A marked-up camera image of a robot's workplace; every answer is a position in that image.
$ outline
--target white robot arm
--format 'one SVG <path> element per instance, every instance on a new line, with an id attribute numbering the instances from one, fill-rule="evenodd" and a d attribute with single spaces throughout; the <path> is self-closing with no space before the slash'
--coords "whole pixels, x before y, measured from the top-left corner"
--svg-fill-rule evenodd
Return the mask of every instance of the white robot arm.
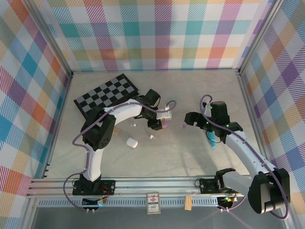
<path id="1" fill-rule="evenodd" d="M 127 103 L 137 102 L 134 99 L 130 99 L 127 101 Z M 112 107 L 106 107 L 104 108 L 104 111 L 107 112 L 111 110 Z M 115 117 L 115 124 L 117 125 L 121 121 L 124 121 L 128 118 L 135 117 L 141 114 L 142 106 L 141 105 L 129 105 L 129 106 L 123 106 L 119 109 L 114 110 L 111 115 Z M 93 148 L 87 144 L 87 147 L 90 149 L 89 155 L 89 167 L 83 174 L 83 176 L 93 182 L 96 179 L 98 179 L 101 176 L 101 161 L 102 161 L 102 155 L 104 148 L 93 150 Z"/>
<path id="2" fill-rule="evenodd" d="M 122 105 L 106 108 L 97 106 L 92 109 L 81 129 L 81 132 L 84 132 L 82 140 L 86 144 L 86 149 L 89 149 L 89 156 L 87 157 L 85 171 L 80 174 L 79 181 L 75 182 L 73 195 L 103 194 L 104 191 L 100 190 L 102 186 L 113 187 L 111 192 L 114 192 L 115 181 L 105 181 L 108 183 L 103 183 L 100 169 L 103 151 L 111 140 L 114 126 L 131 117 L 143 117 L 147 119 L 149 128 L 153 130 L 162 129 L 163 120 L 171 119 L 172 115 L 168 106 L 159 110 L 157 106 L 152 107 L 160 99 L 160 95 L 150 89 L 146 95 L 137 96 Z M 100 121 L 102 124 L 92 126 L 102 115 L 104 115 Z"/>
<path id="3" fill-rule="evenodd" d="M 230 122 L 230 116 L 228 115 L 225 102 L 203 103 L 203 105 L 205 106 L 206 114 L 210 115 L 208 120 L 220 127 L 225 127 L 225 129 L 230 130 L 230 132 L 207 122 L 203 115 L 197 112 L 187 113 L 184 121 L 188 125 L 194 125 L 194 123 L 196 123 L 197 127 L 205 131 L 213 131 L 224 144 L 236 153 L 241 162 L 248 169 L 251 178 L 246 178 L 236 172 L 235 169 L 228 168 L 217 171 L 214 181 L 205 181 L 204 179 L 201 179 L 201 187 L 210 185 L 219 190 L 224 188 L 233 189 L 236 192 L 243 194 L 245 197 L 248 197 L 251 207 L 259 214 L 285 206 L 282 192 L 266 167 L 268 167 L 279 180 L 287 195 L 288 201 L 290 201 L 288 172 L 283 168 L 277 169 L 276 166 L 264 158 L 260 152 L 247 141 L 246 134 L 243 132 L 241 126 L 237 122 Z M 242 141 L 236 135 L 232 134 L 232 132 L 239 135 L 245 141 Z M 202 188 L 201 193 L 204 194 L 206 190 L 208 189 Z"/>

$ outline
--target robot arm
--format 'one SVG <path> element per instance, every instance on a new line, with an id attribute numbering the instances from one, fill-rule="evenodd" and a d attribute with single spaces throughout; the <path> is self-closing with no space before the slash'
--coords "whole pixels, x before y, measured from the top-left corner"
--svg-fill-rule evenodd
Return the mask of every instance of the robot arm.
<path id="1" fill-rule="evenodd" d="M 162 115 L 157 115 L 156 112 L 146 109 L 144 106 L 158 111 L 158 107 L 152 107 L 160 99 L 160 95 L 154 90 L 150 89 L 146 95 L 137 96 L 134 99 L 130 99 L 121 107 L 95 107 L 90 112 L 85 124 L 81 131 L 85 130 L 92 123 L 104 113 L 113 110 L 110 114 L 107 114 L 102 120 L 101 126 L 95 125 L 86 133 L 83 134 L 83 142 L 90 149 L 89 151 L 89 164 L 88 169 L 80 175 L 81 188 L 85 189 L 88 195 L 98 193 L 101 187 L 101 161 L 104 148 L 109 144 L 114 126 L 131 117 L 141 115 L 147 119 L 147 125 L 153 130 L 160 130 L 163 128 L 162 120 L 171 119 L 171 112 L 164 112 Z"/>
<path id="2" fill-rule="evenodd" d="M 234 131 L 243 139 L 247 140 L 246 134 L 243 132 L 240 125 L 237 122 L 230 122 L 230 117 L 228 115 L 225 102 L 204 103 L 203 105 L 205 106 L 206 114 L 210 114 L 211 117 L 209 117 L 209 119 L 212 122 Z M 237 173 L 235 169 L 223 169 L 216 172 L 213 184 L 214 186 L 217 186 L 219 189 L 231 188 L 248 197 L 251 207 L 259 214 L 285 206 L 285 202 L 278 185 L 256 155 L 245 144 L 245 142 L 230 132 L 220 129 L 207 122 L 201 113 L 187 113 L 184 121 L 188 125 L 194 125 L 194 123 L 196 123 L 196 126 L 203 130 L 213 131 L 224 144 L 226 144 L 236 153 L 241 162 L 248 169 L 251 176 L 251 178 L 246 178 Z M 272 163 L 264 158 L 257 149 L 256 152 L 258 152 L 258 155 L 264 161 L 264 164 L 266 164 L 276 175 L 282 184 L 288 201 L 290 201 L 288 172 L 283 168 L 277 169 Z"/>

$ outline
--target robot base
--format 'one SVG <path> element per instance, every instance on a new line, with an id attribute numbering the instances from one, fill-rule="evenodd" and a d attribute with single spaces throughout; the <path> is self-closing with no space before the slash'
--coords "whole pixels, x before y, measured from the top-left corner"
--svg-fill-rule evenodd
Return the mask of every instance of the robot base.
<path id="1" fill-rule="evenodd" d="M 80 179 L 73 184 L 74 196 L 112 196 L 115 190 L 115 180 L 101 180 L 101 177 L 95 181 L 87 180 L 82 174 Z"/>
<path id="2" fill-rule="evenodd" d="M 209 194 L 209 193 L 226 193 L 226 194 L 235 194 L 235 190 L 227 188 L 224 185 L 223 175 L 235 171 L 233 168 L 225 168 L 216 172 L 214 179 L 199 179 L 200 184 L 200 193 Z"/>
<path id="3" fill-rule="evenodd" d="M 228 202 L 223 197 L 217 197 L 217 202 L 219 206 L 222 206 L 223 208 L 231 208 L 233 206 L 233 201 Z"/>

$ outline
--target sticker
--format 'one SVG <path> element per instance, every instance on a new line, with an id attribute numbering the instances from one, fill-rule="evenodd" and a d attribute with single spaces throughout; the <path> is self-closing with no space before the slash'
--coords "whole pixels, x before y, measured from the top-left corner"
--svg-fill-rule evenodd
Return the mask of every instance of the sticker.
<path id="1" fill-rule="evenodd" d="M 102 207 L 103 204 L 107 203 L 107 199 L 100 199 L 99 201 L 97 201 L 98 206 Z"/>
<path id="2" fill-rule="evenodd" d="M 147 214 L 161 213 L 159 192 L 146 193 Z"/>

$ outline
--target wooden block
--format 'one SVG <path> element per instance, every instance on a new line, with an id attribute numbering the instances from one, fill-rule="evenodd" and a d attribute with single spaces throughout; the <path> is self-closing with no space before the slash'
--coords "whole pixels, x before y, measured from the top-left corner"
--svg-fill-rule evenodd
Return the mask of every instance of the wooden block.
<path id="1" fill-rule="evenodd" d="M 191 211 L 192 210 L 192 196 L 186 196 L 185 197 L 185 205 L 184 205 L 184 210 Z"/>
<path id="2" fill-rule="evenodd" d="M 114 128 L 114 129 L 113 129 L 113 133 L 114 133 L 115 135 L 118 135 L 118 134 L 119 134 L 119 131 L 120 131 L 120 129 L 118 129 L 118 128 Z"/>

